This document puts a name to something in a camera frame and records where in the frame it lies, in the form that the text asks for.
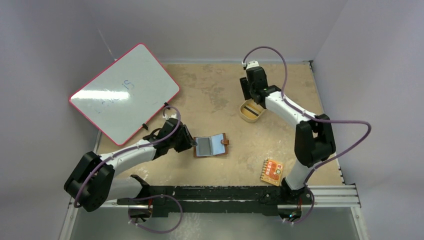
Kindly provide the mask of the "brown leather card holder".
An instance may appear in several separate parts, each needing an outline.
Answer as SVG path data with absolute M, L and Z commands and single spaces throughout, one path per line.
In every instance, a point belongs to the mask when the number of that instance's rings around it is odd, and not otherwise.
M 225 133 L 220 133 L 212 136 L 202 136 L 202 137 L 195 137 L 196 138 L 209 138 L 210 139 L 210 145 L 211 145 L 211 155 L 209 156 L 197 156 L 196 147 L 194 147 L 193 156 L 195 158 L 206 158 L 206 157 L 217 157 L 217 156 L 223 156 L 228 154 L 228 146 L 230 144 L 230 141 L 228 140 Z

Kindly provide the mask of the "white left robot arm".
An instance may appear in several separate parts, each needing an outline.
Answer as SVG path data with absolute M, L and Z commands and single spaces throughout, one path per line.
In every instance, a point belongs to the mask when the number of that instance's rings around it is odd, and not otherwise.
M 100 155 L 93 151 L 85 153 L 63 188 L 74 198 L 75 207 L 82 207 L 87 212 L 114 199 L 130 198 L 142 205 L 149 199 L 143 180 L 133 176 L 121 181 L 116 176 L 136 165 L 153 161 L 170 149 L 180 153 L 196 145 L 188 127 L 177 118 L 170 117 L 161 128 L 128 147 Z

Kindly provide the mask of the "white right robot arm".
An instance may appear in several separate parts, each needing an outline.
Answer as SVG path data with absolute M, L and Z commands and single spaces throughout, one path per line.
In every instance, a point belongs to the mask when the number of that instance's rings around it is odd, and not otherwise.
M 305 190 L 314 167 L 336 151 L 329 117 L 326 114 L 316 116 L 286 97 L 279 87 L 269 85 L 265 70 L 258 64 L 248 64 L 244 70 L 246 76 L 240 78 L 240 85 L 245 100 L 253 100 L 294 128 L 296 162 L 280 187 L 282 200 L 292 204 Z

